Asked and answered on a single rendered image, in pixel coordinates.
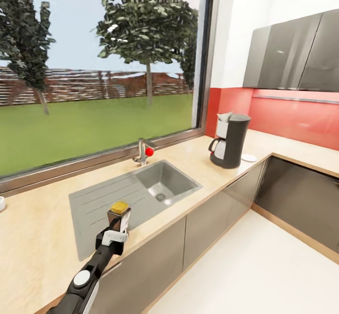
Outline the bottle of coffee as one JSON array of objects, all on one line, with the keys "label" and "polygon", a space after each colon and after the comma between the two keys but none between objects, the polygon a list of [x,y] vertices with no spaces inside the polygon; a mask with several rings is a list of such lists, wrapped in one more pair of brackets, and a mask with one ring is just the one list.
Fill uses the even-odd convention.
[{"label": "bottle of coffee", "polygon": [[[111,210],[107,212],[109,220],[109,230],[124,232],[129,235],[128,219],[131,208],[126,202],[118,201],[111,206]],[[108,231],[109,231],[108,230]]]}]

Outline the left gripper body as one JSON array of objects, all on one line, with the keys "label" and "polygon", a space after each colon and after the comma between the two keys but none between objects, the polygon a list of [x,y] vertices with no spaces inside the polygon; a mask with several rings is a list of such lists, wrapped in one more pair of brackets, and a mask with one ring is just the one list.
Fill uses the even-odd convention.
[{"label": "left gripper body", "polygon": [[109,246],[102,245],[103,236],[96,238],[96,252],[105,257],[108,263],[114,254],[122,255],[124,250],[124,242],[112,241]]}]

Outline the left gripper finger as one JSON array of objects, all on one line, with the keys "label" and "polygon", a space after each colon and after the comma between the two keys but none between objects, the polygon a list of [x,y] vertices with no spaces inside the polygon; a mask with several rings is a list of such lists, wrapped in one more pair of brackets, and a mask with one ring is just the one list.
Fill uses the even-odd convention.
[{"label": "left gripper finger", "polygon": [[99,234],[97,235],[97,237],[98,237],[98,236],[104,236],[105,231],[108,231],[108,230],[109,230],[109,227],[107,227],[106,229],[104,229],[103,231],[101,231],[101,233],[99,233]]}]

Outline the paper coffee filter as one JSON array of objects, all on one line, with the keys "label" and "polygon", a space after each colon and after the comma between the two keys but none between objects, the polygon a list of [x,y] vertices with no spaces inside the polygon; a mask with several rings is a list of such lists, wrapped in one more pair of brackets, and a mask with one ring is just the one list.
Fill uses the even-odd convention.
[{"label": "paper coffee filter", "polygon": [[226,114],[221,114],[221,115],[218,115],[219,116],[219,119],[222,121],[222,122],[229,122],[229,119],[231,118],[231,114],[233,112],[230,112],[230,113],[226,113]]}]

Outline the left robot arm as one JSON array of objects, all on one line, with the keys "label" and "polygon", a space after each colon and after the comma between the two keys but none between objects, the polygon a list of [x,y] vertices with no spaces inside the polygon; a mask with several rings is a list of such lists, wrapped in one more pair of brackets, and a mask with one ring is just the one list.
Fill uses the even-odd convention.
[{"label": "left robot arm", "polygon": [[72,279],[57,307],[51,307],[46,314],[89,314],[97,295],[98,279],[112,256],[122,255],[124,242],[129,238],[124,232],[108,230],[109,227],[97,235],[95,254]]}]

